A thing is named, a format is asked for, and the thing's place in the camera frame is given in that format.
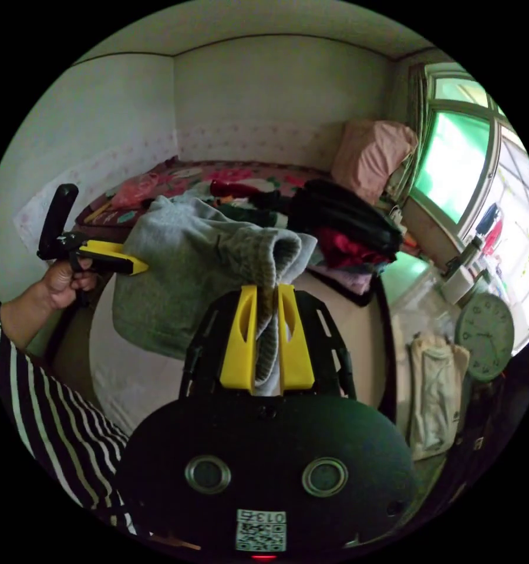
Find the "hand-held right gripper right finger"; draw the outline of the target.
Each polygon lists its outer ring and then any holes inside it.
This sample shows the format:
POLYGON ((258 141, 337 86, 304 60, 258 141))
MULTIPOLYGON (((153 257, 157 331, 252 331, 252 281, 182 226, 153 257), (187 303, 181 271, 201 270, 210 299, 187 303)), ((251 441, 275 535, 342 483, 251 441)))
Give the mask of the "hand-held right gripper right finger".
POLYGON ((279 381, 281 394, 307 392, 314 386, 304 325, 294 286, 278 286, 279 381))

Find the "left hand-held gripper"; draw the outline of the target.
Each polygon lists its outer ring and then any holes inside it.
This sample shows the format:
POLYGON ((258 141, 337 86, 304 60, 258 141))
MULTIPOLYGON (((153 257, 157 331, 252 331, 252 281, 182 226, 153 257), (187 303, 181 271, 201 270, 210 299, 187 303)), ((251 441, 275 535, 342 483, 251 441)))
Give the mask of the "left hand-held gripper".
MULTIPOLYGON (((75 262, 79 257, 75 254, 75 249, 76 244, 72 240, 72 236, 60 235, 53 237, 51 235, 42 234, 39 239, 37 255, 48 264, 49 269, 57 261, 69 260, 72 263, 75 262)), ((145 272, 149 268, 148 265, 141 260, 125 255, 123 253, 122 244, 109 241, 87 240, 79 247, 79 255, 91 259, 93 270, 102 274, 114 273, 134 276, 145 272)), ((46 300, 43 277, 39 285, 44 292, 46 300)), ((89 293, 75 301, 87 301, 87 295, 89 293)))

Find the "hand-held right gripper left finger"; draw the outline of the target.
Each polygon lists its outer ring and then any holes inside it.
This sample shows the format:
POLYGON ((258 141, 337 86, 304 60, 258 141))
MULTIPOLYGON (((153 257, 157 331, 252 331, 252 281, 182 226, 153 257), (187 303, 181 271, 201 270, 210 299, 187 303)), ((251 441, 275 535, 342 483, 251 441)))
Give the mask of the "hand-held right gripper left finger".
POLYGON ((255 392, 257 301, 255 285, 241 287, 220 374, 227 390, 255 392))

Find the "person's left hand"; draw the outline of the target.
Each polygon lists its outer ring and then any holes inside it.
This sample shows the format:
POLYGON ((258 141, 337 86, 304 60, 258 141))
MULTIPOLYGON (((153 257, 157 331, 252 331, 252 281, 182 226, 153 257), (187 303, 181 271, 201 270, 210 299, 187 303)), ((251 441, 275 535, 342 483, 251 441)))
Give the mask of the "person's left hand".
POLYGON ((95 289, 97 274, 92 271, 93 260, 78 257, 75 262, 55 262, 43 277, 46 300, 54 310, 64 310, 95 289))

